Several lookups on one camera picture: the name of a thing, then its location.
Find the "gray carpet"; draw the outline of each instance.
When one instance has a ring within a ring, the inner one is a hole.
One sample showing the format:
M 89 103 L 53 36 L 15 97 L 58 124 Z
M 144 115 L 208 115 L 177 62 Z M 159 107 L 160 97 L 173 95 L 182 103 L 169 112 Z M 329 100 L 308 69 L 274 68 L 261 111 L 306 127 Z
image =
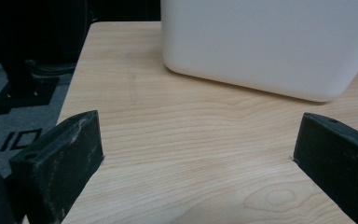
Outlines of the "gray carpet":
M 0 174 L 9 175 L 8 159 L 53 128 L 58 120 L 72 74 L 59 76 L 60 82 L 49 105 L 13 108 L 0 115 Z M 0 90 L 7 84 L 0 66 Z

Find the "white box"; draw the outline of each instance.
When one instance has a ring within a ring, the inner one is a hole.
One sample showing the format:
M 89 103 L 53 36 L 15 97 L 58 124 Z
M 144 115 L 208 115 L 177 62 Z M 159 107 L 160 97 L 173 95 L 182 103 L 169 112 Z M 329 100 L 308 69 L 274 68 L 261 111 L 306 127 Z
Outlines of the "white box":
M 325 102 L 358 73 L 358 0 L 161 0 L 177 73 Z

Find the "table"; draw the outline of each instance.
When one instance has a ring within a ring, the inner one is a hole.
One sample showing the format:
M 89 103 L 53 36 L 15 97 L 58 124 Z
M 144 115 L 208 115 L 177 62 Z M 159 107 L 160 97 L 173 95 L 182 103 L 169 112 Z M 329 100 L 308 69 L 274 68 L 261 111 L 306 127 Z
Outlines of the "table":
M 169 71 L 160 22 L 99 22 L 60 121 L 95 109 L 105 160 L 63 223 L 352 223 L 291 157 L 304 112 L 358 130 L 358 76 L 312 103 Z

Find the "light wood tabletop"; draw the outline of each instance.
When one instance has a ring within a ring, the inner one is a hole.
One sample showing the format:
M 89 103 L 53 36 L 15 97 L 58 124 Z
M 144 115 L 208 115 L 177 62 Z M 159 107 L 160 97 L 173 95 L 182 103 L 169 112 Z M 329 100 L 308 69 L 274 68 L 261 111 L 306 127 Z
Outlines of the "light wood tabletop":
M 304 112 L 358 130 L 358 76 L 317 104 L 175 74 L 160 29 L 92 24 L 60 121 L 98 110 L 105 159 L 63 223 L 352 223 L 291 157 Z

